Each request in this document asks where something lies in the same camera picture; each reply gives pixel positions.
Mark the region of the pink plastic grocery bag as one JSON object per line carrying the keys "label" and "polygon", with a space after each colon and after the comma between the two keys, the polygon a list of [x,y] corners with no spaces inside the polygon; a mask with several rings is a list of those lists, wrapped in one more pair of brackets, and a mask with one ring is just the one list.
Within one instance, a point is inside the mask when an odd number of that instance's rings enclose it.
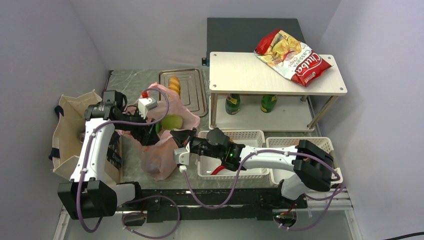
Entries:
{"label": "pink plastic grocery bag", "polygon": [[163,124],[162,121],[159,122],[159,141],[151,146],[142,146],[129,131],[118,130],[117,133],[135,143],[140,154],[141,169],[154,178],[155,181],[162,181],[168,178],[177,167],[173,160],[173,151],[177,148],[177,145],[172,138],[171,130],[192,130],[192,128],[197,128],[200,124],[200,117],[191,113],[183,105],[175,91],[157,82],[151,84],[149,88],[157,88],[165,93],[166,98],[169,100],[169,111],[166,111],[166,101],[159,100],[158,107],[147,113],[148,121],[160,119],[164,115],[178,115],[182,119],[181,126],[178,128],[175,124],[171,126],[169,121],[166,124]]}

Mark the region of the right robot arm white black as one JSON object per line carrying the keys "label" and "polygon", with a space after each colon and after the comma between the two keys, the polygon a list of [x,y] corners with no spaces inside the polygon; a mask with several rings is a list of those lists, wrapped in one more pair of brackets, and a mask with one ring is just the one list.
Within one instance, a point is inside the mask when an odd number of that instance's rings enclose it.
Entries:
{"label": "right robot arm white black", "polygon": [[310,190],[328,192],[332,182],[341,178],[334,169],[333,157],[306,139],[291,146],[266,148],[232,142],[219,128],[210,130],[205,138],[197,137],[195,128],[172,130],[170,134],[177,145],[173,158],[182,173],[192,154],[218,159],[237,176],[241,171],[258,168],[292,172],[275,194],[276,203],[282,208]]}

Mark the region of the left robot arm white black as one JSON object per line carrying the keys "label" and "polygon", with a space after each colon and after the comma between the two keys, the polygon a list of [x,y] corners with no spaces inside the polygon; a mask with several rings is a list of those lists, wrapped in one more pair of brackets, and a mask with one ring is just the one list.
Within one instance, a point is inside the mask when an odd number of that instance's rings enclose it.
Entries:
{"label": "left robot arm white black", "polygon": [[115,186],[106,183],[107,153],[116,130],[128,131],[142,146],[159,142],[157,121],[147,121],[147,113],[158,106],[157,101],[143,92],[133,114],[125,113],[127,97],[116,90],[107,90],[102,100],[87,107],[85,134],[81,153],[69,182],[58,186],[58,197],[71,219],[113,216],[117,207],[131,210],[144,203],[139,183],[123,182]]}

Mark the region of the green cabbage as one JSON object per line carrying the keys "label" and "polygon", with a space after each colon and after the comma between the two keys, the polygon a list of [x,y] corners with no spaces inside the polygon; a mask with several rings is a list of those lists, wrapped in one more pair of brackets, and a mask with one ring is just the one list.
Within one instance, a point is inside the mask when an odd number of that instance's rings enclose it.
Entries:
{"label": "green cabbage", "polygon": [[181,115],[178,114],[168,114],[160,122],[161,128],[163,130],[179,130],[183,127],[184,119]]}

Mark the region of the left white plastic basket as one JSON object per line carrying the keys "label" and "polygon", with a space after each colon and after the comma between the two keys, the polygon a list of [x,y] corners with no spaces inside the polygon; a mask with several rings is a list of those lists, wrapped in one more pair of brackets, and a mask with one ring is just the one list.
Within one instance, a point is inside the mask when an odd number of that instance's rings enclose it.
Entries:
{"label": "left white plastic basket", "polygon": [[[236,144],[244,144],[251,147],[261,148],[265,143],[265,135],[261,130],[224,130],[223,133]],[[207,156],[198,156],[196,158],[197,175],[203,180],[233,180],[236,176],[234,171],[221,170],[216,175],[212,172],[221,164],[216,158]],[[270,170],[268,168],[254,168],[242,170],[239,179],[262,179],[268,176]]]}

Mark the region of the white plastic basket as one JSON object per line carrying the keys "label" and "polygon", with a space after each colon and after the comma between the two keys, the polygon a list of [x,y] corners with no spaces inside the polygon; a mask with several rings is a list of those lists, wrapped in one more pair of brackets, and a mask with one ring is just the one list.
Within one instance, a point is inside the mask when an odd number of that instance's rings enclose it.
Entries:
{"label": "white plastic basket", "polygon": [[[223,133],[236,144],[244,144],[251,147],[261,148],[265,143],[265,135],[261,130],[224,130]],[[216,158],[207,156],[198,156],[196,158],[197,175],[203,180],[233,180],[236,176],[234,171],[221,170],[216,175],[212,172],[221,164]],[[239,179],[262,179],[268,176],[270,170],[268,168],[254,168],[242,170]]]}
{"label": "white plastic basket", "polygon": [[[266,139],[266,146],[268,148],[286,148],[298,145],[300,140],[308,140],[328,154],[333,155],[334,153],[333,144],[328,137],[268,137]],[[281,180],[288,179],[294,174],[294,172],[288,170],[270,169],[270,185],[276,187]]]}

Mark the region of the metal baking tray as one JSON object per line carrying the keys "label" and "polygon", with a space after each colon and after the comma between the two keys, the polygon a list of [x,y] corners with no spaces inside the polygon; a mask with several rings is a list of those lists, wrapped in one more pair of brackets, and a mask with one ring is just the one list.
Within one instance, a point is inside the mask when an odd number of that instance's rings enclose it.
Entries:
{"label": "metal baking tray", "polygon": [[171,77],[180,82],[180,99],[194,115],[203,117],[208,113],[203,75],[198,68],[164,70],[158,74],[158,83],[169,86]]}

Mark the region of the red chili pepper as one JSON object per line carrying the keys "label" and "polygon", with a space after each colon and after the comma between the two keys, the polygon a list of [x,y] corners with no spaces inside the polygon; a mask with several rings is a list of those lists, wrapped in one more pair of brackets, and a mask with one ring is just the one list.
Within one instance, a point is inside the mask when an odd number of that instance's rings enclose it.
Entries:
{"label": "red chili pepper", "polygon": [[225,173],[226,172],[228,172],[229,170],[225,167],[225,166],[223,166],[223,165],[220,165],[220,166],[218,166],[217,168],[215,168],[211,173],[210,173],[210,176],[215,176],[215,175],[218,175],[220,172],[222,172],[222,171],[224,171]]}

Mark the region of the bread loaf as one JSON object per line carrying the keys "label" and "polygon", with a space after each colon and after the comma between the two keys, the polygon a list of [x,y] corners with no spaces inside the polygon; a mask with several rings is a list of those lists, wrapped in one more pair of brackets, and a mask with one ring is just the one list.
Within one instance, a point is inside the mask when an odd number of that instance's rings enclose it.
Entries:
{"label": "bread loaf", "polygon": [[181,84],[177,76],[171,76],[168,80],[168,89],[174,91],[179,97],[181,96]]}

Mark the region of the left green glass bottle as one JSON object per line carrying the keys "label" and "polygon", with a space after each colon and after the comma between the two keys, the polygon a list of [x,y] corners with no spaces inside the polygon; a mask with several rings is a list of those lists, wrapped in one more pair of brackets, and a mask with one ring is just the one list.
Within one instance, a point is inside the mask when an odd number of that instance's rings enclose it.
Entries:
{"label": "left green glass bottle", "polygon": [[225,111],[229,115],[235,115],[240,111],[241,98],[238,93],[229,93],[225,100]]}

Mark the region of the green glass bottle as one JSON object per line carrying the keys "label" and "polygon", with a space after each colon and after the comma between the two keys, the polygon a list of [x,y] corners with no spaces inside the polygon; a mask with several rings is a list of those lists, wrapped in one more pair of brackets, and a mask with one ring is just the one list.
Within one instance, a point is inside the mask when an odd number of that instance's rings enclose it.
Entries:
{"label": "green glass bottle", "polygon": [[238,93],[229,93],[225,100],[225,111],[229,115],[235,115],[240,111],[241,98]]}
{"label": "green glass bottle", "polygon": [[274,109],[277,100],[278,96],[275,94],[264,95],[260,102],[261,111],[264,113],[270,113]]}

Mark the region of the beige canvas tote bag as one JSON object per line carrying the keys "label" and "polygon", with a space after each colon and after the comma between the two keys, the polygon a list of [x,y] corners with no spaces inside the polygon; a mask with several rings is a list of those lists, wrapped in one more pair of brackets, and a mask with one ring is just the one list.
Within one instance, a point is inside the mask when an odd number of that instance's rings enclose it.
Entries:
{"label": "beige canvas tote bag", "polygon": [[[52,149],[49,159],[53,172],[69,180],[77,167],[84,141],[85,111],[89,105],[100,102],[102,98],[94,91],[78,97],[62,95],[55,112],[58,124],[52,136]],[[105,183],[114,186],[123,182],[123,160],[121,136],[113,132],[106,152]]]}

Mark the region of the white two-tier shelf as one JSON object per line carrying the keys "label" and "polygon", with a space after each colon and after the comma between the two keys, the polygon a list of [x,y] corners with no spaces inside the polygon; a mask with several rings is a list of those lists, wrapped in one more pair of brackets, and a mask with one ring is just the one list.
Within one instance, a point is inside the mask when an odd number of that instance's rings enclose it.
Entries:
{"label": "white two-tier shelf", "polygon": [[[211,52],[209,57],[209,128],[312,132],[340,96],[348,92],[332,55],[321,57],[331,64],[308,87],[280,76],[249,52]],[[240,95],[240,110],[226,113],[228,94]],[[264,95],[277,95],[270,113],[261,111]]]}

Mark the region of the right green glass bottle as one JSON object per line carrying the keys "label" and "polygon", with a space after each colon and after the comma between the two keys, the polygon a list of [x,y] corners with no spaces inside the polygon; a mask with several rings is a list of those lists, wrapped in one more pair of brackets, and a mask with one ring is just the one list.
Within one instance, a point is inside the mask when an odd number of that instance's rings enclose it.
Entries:
{"label": "right green glass bottle", "polygon": [[277,100],[278,96],[275,94],[264,95],[260,102],[261,111],[264,113],[270,113],[274,109]]}

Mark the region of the right white plastic basket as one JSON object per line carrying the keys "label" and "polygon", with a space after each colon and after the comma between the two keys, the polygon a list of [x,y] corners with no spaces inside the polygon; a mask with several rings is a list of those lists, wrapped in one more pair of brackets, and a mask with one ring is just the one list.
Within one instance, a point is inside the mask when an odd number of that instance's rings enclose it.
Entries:
{"label": "right white plastic basket", "polygon": [[[333,155],[334,153],[333,144],[328,137],[268,137],[266,139],[266,146],[268,148],[286,148],[298,145],[300,140],[308,140],[328,154]],[[294,172],[288,170],[270,169],[270,185],[276,187],[281,180],[288,179],[294,174]]]}

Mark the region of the dark grey back panel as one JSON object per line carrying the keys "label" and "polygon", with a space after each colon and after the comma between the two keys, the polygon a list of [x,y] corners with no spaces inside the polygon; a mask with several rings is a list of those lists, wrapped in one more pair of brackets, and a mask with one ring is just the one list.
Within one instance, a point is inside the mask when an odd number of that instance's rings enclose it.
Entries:
{"label": "dark grey back panel", "polygon": [[305,42],[296,18],[208,17],[206,23],[203,66],[209,66],[211,52],[252,53],[260,40],[276,29]]}

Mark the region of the red cassava chips bag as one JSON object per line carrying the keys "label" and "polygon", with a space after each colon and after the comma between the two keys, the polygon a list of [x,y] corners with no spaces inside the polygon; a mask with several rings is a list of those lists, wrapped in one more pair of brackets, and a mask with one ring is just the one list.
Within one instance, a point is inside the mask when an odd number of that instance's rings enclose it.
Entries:
{"label": "red cassava chips bag", "polygon": [[303,87],[332,67],[307,44],[281,29],[262,38],[254,54],[283,78]]}

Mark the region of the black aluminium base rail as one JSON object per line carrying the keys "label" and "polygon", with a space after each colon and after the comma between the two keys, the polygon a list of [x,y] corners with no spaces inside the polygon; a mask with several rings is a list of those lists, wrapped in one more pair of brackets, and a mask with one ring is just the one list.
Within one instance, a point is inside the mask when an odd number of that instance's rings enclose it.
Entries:
{"label": "black aluminium base rail", "polygon": [[256,219],[270,221],[279,210],[317,210],[325,208],[325,201],[335,192],[311,191],[296,200],[278,196],[276,188],[196,189],[193,197],[187,189],[143,189],[136,194],[135,201],[118,206],[109,206],[106,212],[94,209],[86,197],[82,197],[86,219],[113,216],[118,211],[146,213],[147,223],[180,220],[229,220]]}

